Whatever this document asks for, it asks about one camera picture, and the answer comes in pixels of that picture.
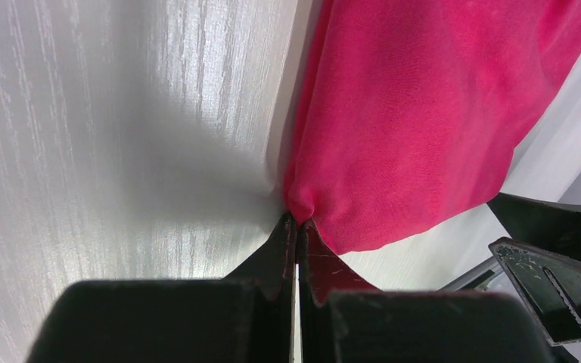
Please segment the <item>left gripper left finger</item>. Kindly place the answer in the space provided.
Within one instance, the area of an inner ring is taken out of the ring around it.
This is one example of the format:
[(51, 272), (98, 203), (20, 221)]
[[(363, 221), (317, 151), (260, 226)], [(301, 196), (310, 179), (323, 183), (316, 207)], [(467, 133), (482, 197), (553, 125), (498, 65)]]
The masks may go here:
[(220, 279), (72, 284), (28, 361), (289, 362), (296, 233), (283, 215), (267, 241)]

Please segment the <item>pink t-shirt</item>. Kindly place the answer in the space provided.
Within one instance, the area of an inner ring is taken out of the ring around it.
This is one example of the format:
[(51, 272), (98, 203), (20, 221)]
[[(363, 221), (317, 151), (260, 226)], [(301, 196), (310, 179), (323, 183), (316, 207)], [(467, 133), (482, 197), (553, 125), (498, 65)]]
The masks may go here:
[(497, 195), (581, 55), (581, 1), (326, 1), (284, 175), (338, 254)]

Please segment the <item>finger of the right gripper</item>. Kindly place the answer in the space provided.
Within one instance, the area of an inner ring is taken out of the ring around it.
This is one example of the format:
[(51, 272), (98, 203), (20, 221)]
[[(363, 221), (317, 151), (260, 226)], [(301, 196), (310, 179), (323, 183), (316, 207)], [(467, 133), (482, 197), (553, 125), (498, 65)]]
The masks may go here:
[(581, 262), (581, 205), (499, 193), (487, 206), (511, 239)]
[(489, 245), (553, 346), (581, 342), (581, 262), (502, 237)]

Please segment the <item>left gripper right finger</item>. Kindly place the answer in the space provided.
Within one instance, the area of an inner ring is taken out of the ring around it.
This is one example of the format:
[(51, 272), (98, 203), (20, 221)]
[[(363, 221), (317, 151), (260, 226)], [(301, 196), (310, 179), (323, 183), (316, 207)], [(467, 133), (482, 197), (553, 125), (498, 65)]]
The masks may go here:
[(382, 291), (312, 222), (297, 234), (305, 362), (550, 362), (523, 306), (501, 293)]

